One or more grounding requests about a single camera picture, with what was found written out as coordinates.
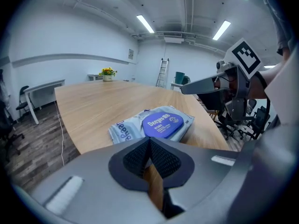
wooden floor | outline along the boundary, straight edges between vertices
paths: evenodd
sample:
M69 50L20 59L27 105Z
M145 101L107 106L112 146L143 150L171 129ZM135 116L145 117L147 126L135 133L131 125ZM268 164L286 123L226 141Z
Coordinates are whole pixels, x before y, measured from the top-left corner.
M54 104L51 104L36 113L39 125L35 125L31 115L15 125L16 134L23 133L25 139L18 139L16 147L21 154L18 156L15 150L10 149L10 162L5 161L5 154L1 149L0 158L4 162L5 169L12 182L30 192L41 180L60 169L62 164L62 134ZM65 127L64 132L64 163L68 163L77 156L79 152L70 139ZM235 132L235 139L230 137L228 145L233 151L240 151L244 140Z

wet wipes package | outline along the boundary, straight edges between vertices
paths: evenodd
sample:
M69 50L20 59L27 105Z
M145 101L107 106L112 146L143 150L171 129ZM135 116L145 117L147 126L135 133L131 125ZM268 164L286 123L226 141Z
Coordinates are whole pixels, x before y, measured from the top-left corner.
M111 125L109 134L114 144L145 136L180 141L193 121L193 116L187 115L172 106L161 106L152 110L141 111L129 119Z
M158 112L147 116L142 126L144 133L149 137L167 139L184 125L184 120L177 114Z

